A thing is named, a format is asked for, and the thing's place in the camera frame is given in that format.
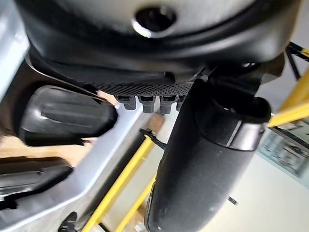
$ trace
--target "gray metal panel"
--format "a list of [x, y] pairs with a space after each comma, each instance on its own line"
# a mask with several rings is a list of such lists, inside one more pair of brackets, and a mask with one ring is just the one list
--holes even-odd
[[0, 1], [0, 102], [28, 50], [29, 42], [12, 0]]
[[151, 116], [142, 113], [141, 104], [135, 111], [121, 105], [118, 114], [114, 128], [97, 140], [68, 179], [44, 193], [18, 200], [16, 210], [0, 211], [0, 231], [41, 232], [44, 228], [55, 232], [70, 212], [81, 215]]

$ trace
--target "black plastic cover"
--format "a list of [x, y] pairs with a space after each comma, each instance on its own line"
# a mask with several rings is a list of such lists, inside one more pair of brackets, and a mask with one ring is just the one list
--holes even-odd
[[2, 158], [0, 162], [0, 209], [17, 208], [16, 199], [47, 190], [71, 174], [73, 168], [60, 157]]
[[117, 112], [100, 98], [56, 86], [31, 86], [15, 109], [16, 135], [29, 146], [82, 145], [113, 127]]
[[182, 105], [148, 203], [150, 232], [201, 230], [228, 199], [270, 119], [263, 99], [228, 109], [210, 93], [196, 80]]

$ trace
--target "white wall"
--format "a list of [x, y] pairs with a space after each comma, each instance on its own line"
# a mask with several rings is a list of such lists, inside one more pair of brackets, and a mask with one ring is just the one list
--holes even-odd
[[309, 190], [255, 155], [203, 232], [308, 232]]

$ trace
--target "round hole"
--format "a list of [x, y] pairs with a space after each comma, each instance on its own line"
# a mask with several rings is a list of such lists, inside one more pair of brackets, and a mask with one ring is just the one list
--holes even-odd
[[134, 30], [147, 38], [162, 38], [170, 34], [176, 22], [176, 14], [166, 6], [148, 7], [139, 10], [132, 20]]

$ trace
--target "black plastic housing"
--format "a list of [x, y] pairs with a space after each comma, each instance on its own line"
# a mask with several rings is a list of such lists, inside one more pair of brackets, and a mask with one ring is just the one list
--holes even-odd
[[270, 119], [266, 100], [225, 108], [196, 80], [174, 125], [148, 205], [150, 232], [197, 232], [218, 212]]

